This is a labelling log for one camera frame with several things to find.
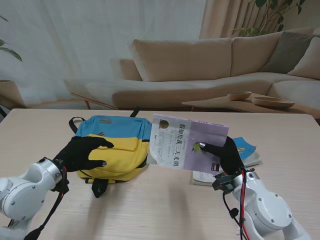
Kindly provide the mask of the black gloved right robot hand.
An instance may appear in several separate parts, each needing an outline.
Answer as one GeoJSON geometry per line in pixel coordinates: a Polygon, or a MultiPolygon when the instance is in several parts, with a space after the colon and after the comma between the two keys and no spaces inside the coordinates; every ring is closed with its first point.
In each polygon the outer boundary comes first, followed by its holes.
{"type": "Polygon", "coordinates": [[[220,165],[227,175],[235,175],[245,168],[237,146],[229,136],[226,138],[224,146],[216,146],[205,142],[200,142],[199,145],[202,151],[219,157],[220,165]]]}

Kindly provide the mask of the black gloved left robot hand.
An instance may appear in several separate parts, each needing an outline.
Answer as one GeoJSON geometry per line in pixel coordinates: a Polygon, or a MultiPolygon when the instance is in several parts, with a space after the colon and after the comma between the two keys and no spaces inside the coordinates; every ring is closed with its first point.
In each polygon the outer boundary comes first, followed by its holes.
{"type": "Polygon", "coordinates": [[[65,167],[68,172],[104,167],[107,165],[104,160],[89,160],[90,153],[99,147],[113,148],[114,145],[101,137],[74,136],[53,160],[65,167]]]}

